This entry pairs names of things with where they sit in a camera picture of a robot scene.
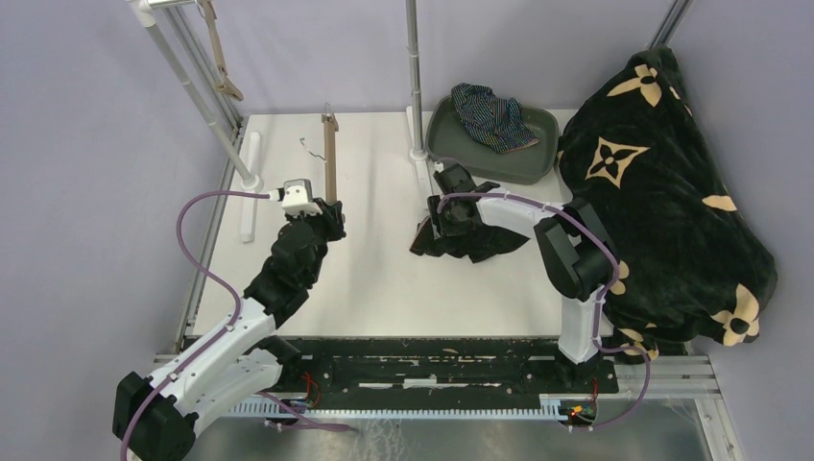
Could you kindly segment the black striped underwear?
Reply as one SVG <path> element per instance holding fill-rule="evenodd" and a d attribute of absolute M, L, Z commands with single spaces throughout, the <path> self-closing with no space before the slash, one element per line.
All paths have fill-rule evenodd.
<path fill-rule="evenodd" d="M 432 221 L 424 218 L 410 246 L 414 255 L 455 258 L 467 257 L 471 263 L 483 262 L 496 255 L 512 253 L 529 241 L 529 238 L 511 230 L 484 226 L 458 236 L 436 235 Z"/>

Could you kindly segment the wooden clip hanger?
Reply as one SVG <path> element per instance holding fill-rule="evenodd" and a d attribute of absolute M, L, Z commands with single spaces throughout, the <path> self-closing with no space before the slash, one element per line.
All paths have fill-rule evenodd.
<path fill-rule="evenodd" d="M 324 103 L 321 120 L 323 123 L 323 153 L 318 155 L 313 152 L 307 146 L 304 137 L 299 139 L 299 143 L 308 155 L 323 161 L 324 200 L 329 204 L 333 204 L 338 201 L 336 133 L 339 131 L 339 123 L 328 102 Z"/>

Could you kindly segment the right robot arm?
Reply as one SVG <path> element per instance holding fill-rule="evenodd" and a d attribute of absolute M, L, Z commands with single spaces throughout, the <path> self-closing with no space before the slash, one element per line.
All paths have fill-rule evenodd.
<path fill-rule="evenodd" d="M 592 381 L 590 361 L 600 353 L 605 294 L 620 277 L 611 239 L 593 207 L 578 199 L 539 202 L 495 182 L 477 184 L 459 163 L 436 162 L 433 178 L 441 192 L 427 200 L 429 216 L 419 226 L 413 253 L 477 263 L 535 241 L 545 274 L 563 298 L 563 358 L 554 367 L 555 379 L 567 391 L 581 390 Z"/>

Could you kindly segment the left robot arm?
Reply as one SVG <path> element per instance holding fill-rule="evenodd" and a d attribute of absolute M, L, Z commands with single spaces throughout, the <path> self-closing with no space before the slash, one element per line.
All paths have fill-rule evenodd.
<path fill-rule="evenodd" d="M 270 256 L 235 307 L 188 350 L 148 376 L 126 375 L 116 390 L 112 431 L 119 456 L 181 460 L 197 439 L 241 401 L 272 386 L 287 391 L 301 364 L 262 348 L 308 300 L 331 242 L 345 237 L 341 202 L 321 198 L 286 218 Z"/>

